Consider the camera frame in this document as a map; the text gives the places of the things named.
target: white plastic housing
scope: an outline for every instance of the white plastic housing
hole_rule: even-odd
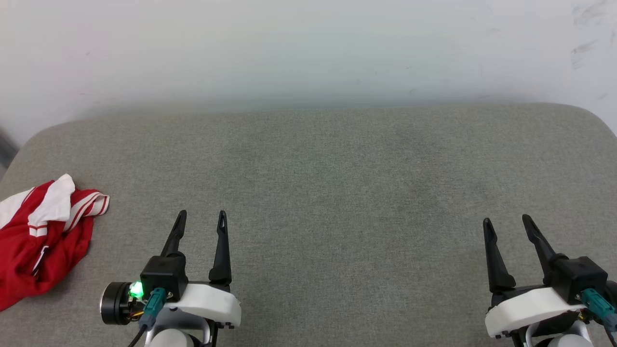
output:
[[[193,347],[193,341],[188,334],[177,329],[166,329],[158,333],[148,347]]]
[[[166,303],[165,307],[177,307],[186,313],[216,322],[229,322],[234,327],[240,326],[242,317],[240,301],[233,294],[205,284],[189,283],[180,301]]]
[[[515,296],[493,307],[484,319],[489,336],[531,325],[559,316],[566,311],[576,311],[585,305],[570,305],[553,288],[539,288]]]

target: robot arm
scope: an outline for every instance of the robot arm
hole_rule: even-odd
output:
[[[602,324],[611,342],[617,332],[617,283],[588,257],[570,259],[555,253],[534,221],[523,215],[529,240],[536,247],[542,285],[516,287],[497,247],[491,221],[484,220],[484,244],[491,306],[485,325],[489,336],[512,338],[515,346],[533,347],[531,338],[561,334],[538,345],[592,346],[586,325]]]
[[[240,302],[230,293],[231,265],[225,212],[221,211],[218,219],[217,251],[208,283],[189,282],[184,272],[186,258],[178,247],[185,224],[186,211],[181,211],[163,251],[150,258],[140,281],[112,282],[103,292],[100,312],[104,323],[138,322],[140,326],[130,347],[146,331],[146,347],[215,347],[220,329],[240,326]],[[201,330],[201,339],[180,329]]]

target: white wall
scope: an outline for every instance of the white wall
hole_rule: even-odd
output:
[[[615,0],[1,0],[0,127],[547,101],[617,130]]]

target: gray upholstered seat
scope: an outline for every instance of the gray upholstered seat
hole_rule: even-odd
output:
[[[89,254],[0,313],[1,346],[123,346],[99,297],[138,277],[180,209],[191,280],[228,214],[242,326],[219,346],[509,346],[484,328],[482,219],[519,285],[541,282],[521,214],[617,278],[617,140],[554,104],[108,117],[50,128],[0,198],[69,173],[111,195]],[[595,328],[597,345],[606,337]]]

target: teal connector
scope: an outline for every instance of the teal connector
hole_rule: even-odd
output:
[[[617,314],[615,308],[594,289],[585,289],[581,293],[581,302],[597,315],[610,332],[617,331]]]
[[[163,309],[167,300],[167,292],[163,288],[155,288],[148,299],[144,314],[139,318],[139,326],[146,326],[146,330],[150,331],[156,323],[156,316]]]

